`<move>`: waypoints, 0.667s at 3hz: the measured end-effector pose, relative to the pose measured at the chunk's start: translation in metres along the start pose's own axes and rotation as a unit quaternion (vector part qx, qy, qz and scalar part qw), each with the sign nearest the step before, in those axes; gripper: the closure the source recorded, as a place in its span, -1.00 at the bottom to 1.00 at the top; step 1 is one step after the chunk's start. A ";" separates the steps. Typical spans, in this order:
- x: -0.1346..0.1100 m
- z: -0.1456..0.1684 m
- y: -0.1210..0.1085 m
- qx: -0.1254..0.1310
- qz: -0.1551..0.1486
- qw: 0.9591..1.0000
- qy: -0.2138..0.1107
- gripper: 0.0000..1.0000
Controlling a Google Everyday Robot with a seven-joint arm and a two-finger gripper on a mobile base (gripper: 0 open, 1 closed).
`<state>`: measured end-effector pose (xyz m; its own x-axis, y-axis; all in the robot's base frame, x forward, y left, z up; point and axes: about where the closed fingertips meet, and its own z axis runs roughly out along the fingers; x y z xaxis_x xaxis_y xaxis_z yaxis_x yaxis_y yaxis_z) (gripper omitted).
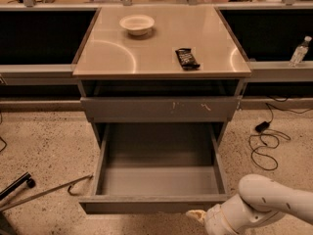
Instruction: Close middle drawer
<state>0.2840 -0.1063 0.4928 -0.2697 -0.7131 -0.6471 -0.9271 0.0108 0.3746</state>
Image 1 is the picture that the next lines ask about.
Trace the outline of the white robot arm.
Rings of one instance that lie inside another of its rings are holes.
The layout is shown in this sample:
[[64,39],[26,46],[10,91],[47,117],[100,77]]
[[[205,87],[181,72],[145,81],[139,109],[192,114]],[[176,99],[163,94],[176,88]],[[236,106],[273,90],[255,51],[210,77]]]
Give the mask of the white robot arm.
[[259,175],[245,175],[238,193],[208,211],[190,210],[186,216],[199,222],[208,235],[240,235],[246,229],[271,224],[290,214],[313,223],[313,193],[293,189]]

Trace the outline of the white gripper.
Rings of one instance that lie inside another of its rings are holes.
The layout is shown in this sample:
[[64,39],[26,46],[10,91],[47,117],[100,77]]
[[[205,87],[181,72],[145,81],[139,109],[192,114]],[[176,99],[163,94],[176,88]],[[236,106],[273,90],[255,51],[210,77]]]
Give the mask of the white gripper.
[[186,216],[204,225],[208,235],[236,235],[222,211],[222,206],[219,204],[207,212],[203,210],[187,211]]

